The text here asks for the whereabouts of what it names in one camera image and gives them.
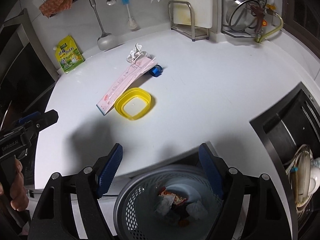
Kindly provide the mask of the left hand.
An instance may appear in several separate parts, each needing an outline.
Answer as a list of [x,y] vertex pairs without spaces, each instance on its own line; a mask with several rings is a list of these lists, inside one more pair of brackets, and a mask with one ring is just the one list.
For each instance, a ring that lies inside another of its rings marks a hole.
[[12,198],[11,207],[17,211],[24,211],[29,204],[27,191],[24,187],[24,176],[22,174],[22,164],[15,159],[16,176],[10,188],[10,196]]

